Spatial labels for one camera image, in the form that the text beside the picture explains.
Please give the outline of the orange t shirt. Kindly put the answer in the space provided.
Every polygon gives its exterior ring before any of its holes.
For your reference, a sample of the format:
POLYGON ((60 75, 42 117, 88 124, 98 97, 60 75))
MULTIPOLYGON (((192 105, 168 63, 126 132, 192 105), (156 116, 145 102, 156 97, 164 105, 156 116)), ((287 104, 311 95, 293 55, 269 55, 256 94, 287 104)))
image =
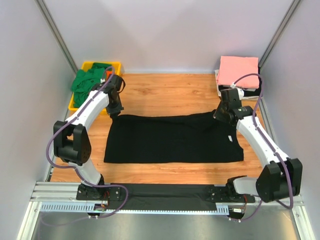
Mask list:
POLYGON ((108 70, 105 74, 105 78, 108 79, 113 74, 112 71, 108 70))

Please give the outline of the pink folded t shirt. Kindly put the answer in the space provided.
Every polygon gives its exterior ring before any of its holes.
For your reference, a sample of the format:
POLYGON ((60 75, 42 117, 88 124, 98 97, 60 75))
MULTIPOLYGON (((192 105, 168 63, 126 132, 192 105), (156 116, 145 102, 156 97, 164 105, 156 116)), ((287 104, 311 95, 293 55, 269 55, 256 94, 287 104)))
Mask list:
MULTIPOLYGON (((258 57, 221 56, 216 78, 217 84, 219 86, 230 86, 244 75, 257 74, 258 63, 258 57)), ((251 75, 240 80, 235 85, 244 89, 258 89, 260 81, 256 75, 251 75)))

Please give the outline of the green t shirt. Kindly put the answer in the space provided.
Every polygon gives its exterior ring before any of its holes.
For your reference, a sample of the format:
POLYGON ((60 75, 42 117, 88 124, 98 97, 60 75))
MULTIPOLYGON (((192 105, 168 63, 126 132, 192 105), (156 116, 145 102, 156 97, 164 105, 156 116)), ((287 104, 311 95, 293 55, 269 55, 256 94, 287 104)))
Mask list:
POLYGON ((71 85, 73 92, 73 107, 79 108, 89 96, 90 91, 96 84, 100 84, 105 74, 105 69, 112 71, 111 64, 101 62, 84 62, 80 70, 77 71, 75 79, 71 85))

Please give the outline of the black t shirt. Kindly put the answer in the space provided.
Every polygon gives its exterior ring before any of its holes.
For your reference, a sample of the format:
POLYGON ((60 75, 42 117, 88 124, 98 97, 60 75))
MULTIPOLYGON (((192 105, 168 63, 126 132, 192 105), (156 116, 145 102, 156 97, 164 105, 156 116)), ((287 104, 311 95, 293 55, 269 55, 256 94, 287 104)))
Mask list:
POLYGON ((236 129, 214 112, 180 116, 123 114, 112 120, 104 162, 113 164, 233 163, 244 160, 236 129))

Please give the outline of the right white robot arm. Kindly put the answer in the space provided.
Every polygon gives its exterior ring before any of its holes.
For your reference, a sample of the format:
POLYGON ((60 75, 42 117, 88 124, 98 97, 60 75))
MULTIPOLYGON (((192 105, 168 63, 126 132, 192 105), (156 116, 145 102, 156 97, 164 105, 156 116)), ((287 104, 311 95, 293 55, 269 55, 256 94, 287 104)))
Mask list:
POLYGON ((282 151, 260 123, 256 108, 242 105, 243 91, 229 88, 221 91, 214 119, 230 124, 247 140, 263 167, 258 178, 241 176, 226 187, 225 196, 231 202, 243 194, 260 197, 265 202, 279 202, 300 194, 303 165, 282 151))

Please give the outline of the aluminium frame rail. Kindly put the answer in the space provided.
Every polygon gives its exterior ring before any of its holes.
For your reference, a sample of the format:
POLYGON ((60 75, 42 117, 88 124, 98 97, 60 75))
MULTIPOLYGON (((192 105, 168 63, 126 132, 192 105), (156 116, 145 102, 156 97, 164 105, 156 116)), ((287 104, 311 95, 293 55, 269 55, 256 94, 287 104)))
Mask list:
POLYGON ((263 206, 265 202, 254 197, 254 203, 217 203, 216 210, 181 211, 181 210, 123 210, 122 203, 118 208, 110 209, 107 201, 77 200, 78 182, 37 182, 31 195, 32 202, 40 202, 41 212, 75 212, 88 214, 130 213, 130 214, 178 214, 178 215, 230 215, 243 214, 249 206, 263 206))

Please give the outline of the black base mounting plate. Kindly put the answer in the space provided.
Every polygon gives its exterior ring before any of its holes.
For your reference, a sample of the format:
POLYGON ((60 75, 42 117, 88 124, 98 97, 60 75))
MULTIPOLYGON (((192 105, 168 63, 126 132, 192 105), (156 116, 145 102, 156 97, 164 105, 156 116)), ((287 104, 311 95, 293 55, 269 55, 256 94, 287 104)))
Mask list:
POLYGON ((80 184, 79 201, 107 201, 109 209, 122 203, 122 210, 143 211, 213 211, 217 203, 254 203, 255 197, 238 194, 231 186, 205 184, 146 184, 128 183, 120 186, 95 188, 80 184))

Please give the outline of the stack of folded shirts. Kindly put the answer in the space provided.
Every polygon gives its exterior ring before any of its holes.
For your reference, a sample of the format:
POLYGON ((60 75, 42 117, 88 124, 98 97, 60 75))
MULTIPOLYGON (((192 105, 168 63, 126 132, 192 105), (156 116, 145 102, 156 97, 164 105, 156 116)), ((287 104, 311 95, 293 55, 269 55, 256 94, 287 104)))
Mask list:
MULTIPOLYGON (((226 90, 229 88, 229 86, 224 86, 224 85, 218 85, 218 74, 219 74, 219 70, 216 69, 214 71, 215 74, 215 80, 216 80, 216 89, 217 89, 217 95, 220 98, 221 97, 221 90, 226 90)), ((261 86, 262 86, 262 80, 259 77, 259 87, 257 89, 254 88, 244 88, 243 92, 244 92, 244 96, 243 96, 243 100, 248 100, 248 101, 254 101, 257 100, 259 98, 259 95, 261 93, 261 86)))

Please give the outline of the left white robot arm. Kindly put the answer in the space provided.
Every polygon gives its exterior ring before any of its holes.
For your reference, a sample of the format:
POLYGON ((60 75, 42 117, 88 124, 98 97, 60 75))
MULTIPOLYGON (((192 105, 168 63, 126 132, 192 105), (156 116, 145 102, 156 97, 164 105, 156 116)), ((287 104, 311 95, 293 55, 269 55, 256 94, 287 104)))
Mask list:
POLYGON ((105 82, 94 85, 88 98, 71 117, 57 121, 53 126, 54 155, 65 162, 67 168, 74 169, 81 179, 77 200, 107 199, 104 177, 91 160, 88 130, 103 109, 112 119, 123 111, 120 93, 125 86, 121 76, 111 74, 105 82))

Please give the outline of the yellow plastic tray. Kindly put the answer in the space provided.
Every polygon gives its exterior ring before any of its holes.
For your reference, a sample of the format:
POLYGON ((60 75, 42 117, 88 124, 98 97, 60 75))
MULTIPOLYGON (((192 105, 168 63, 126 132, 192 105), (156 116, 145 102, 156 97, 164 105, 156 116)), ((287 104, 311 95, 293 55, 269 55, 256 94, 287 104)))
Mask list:
POLYGON ((77 71, 75 79, 71 84, 72 96, 68 109, 75 112, 88 98, 90 91, 95 84, 100 84, 101 79, 112 73, 118 76, 122 74, 122 64, 120 62, 94 62, 85 61, 82 67, 77 71))

